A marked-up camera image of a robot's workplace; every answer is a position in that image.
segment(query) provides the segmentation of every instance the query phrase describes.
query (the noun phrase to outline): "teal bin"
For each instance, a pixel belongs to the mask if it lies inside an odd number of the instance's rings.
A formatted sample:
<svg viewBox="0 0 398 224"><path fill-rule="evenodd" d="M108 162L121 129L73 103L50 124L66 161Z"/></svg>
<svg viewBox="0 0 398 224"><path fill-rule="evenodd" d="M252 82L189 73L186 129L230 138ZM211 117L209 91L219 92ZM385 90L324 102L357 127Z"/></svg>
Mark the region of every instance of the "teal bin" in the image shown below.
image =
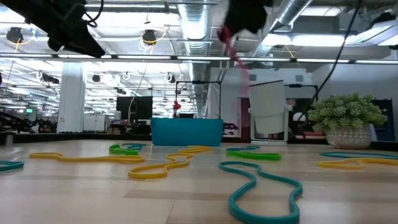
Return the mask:
<svg viewBox="0 0 398 224"><path fill-rule="evenodd" d="M224 121L200 118L152 118L155 146L220 146Z"/></svg>

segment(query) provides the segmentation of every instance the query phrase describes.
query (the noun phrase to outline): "ceiling light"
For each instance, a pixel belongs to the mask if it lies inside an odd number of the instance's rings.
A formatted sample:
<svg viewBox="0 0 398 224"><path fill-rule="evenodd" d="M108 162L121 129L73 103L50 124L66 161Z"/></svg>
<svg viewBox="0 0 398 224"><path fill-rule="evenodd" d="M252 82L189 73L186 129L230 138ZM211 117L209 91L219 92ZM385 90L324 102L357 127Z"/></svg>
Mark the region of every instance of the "ceiling light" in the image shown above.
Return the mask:
<svg viewBox="0 0 398 224"><path fill-rule="evenodd" d="M170 60L170 56L156 56L156 55L118 55L121 59L138 59L138 60L145 60L145 59L159 59L159 60Z"/></svg>
<svg viewBox="0 0 398 224"><path fill-rule="evenodd" d="M265 46L275 46L275 45L291 45L292 41L290 37L286 35L279 35L279 34L268 34L266 38L261 43Z"/></svg>
<svg viewBox="0 0 398 224"><path fill-rule="evenodd" d="M398 65L398 60L356 60L355 63L371 65Z"/></svg>
<svg viewBox="0 0 398 224"><path fill-rule="evenodd" d="M297 35L293 38L292 44L296 46L311 47L338 47L344 42L342 35Z"/></svg>
<svg viewBox="0 0 398 224"><path fill-rule="evenodd" d="M15 58L35 58L35 57L51 57L49 54L13 54L1 53L0 57L15 57Z"/></svg>
<svg viewBox="0 0 398 224"><path fill-rule="evenodd" d="M130 79L129 72L126 72L126 73L123 74L123 79L126 80L126 81Z"/></svg>
<svg viewBox="0 0 398 224"><path fill-rule="evenodd" d="M58 57L60 58L94 58L92 56L88 56L88 55L58 55Z"/></svg>
<svg viewBox="0 0 398 224"><path fill-rule="evenodd" d="M231 57L201 57L201 56L178 56L178 60L231 60Z"/></svg>
<svg viewBox="0 0 398 224"><path fill-rule="evenodd" d="M9 108L9 109L25 109L26 106L3 106L5 108Z"/></svg>
<svg viewBox="0 0 398 224"><path fill-rule="evenodd" d="M390 39L385 40L384 42L381 42L379 45L380 46L395 46L398 44L398 35L395 35L391 37Z"/></svg>
<svg viewBox="0 0 398 224"><path fill-rule="evenodd" d="M335 63L335 59L297 59L297 62L308 62L308 63ZM338 60L338 63L348 63L349 60Z"/></svg>
<svg viewBox="0 0 398 224"><path fill-rule="evenodd" d="M369 29L365 32L362 32L358 35L353 35L353 36L347 38L346 44L363 44L366 41L372 39L373 37L390 29L391 27L393 27L393 26L389 25L389 26L383 26L383 27L375 27L375 28Z"/></svg>
<svg viewBox="0 0 398 224"><path fill-rule="evenodd" d="M255 58L255 57L241 57L241 60L246 62L288 62L289 58Z"/></svg>

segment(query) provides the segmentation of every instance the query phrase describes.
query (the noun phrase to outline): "black monitor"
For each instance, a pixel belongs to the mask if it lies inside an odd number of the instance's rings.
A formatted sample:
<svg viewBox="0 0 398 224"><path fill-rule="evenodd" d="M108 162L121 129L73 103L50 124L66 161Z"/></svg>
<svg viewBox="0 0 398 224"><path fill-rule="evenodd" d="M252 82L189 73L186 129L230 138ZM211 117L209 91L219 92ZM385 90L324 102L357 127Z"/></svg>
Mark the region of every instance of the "black monitor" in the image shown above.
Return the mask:
<svg viewBox="0 0 398 224"><path fill-rule="evenodd" d="M121 119L129 119L129 105L132 96L118 97L116 100L116 110L121 112ZM131 119L151 119L152 118L152 96L137 96L131 105L131 113L136 113L136 118Z"/></svg>

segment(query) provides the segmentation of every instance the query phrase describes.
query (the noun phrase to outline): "red object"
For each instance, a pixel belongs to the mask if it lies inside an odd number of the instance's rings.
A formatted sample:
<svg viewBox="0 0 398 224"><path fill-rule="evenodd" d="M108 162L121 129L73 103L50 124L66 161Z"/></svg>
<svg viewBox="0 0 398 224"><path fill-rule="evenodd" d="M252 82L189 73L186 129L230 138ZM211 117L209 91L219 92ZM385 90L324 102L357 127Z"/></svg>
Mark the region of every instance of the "red object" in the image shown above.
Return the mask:
<svg viewBox="0 0 398 224"><path fill-rule="evenodd" d="M174 115L173 117L176 118L177 117L177 110L181 109L181 105L178 103L177 100L174 101L174 105L173 105L173 110L174 110Z"/></svg>

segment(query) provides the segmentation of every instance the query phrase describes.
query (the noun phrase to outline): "white column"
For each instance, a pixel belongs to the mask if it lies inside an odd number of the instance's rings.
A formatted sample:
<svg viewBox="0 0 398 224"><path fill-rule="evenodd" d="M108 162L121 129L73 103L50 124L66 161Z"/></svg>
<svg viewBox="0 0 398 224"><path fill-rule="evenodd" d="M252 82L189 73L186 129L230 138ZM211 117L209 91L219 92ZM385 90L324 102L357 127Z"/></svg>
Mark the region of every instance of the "white column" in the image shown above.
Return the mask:
<svg viewBox="0 0 398 224"><path fill-rule="evenodd" d="M87 75L82 63L64 62L57 132L82 132Z"/></svg>

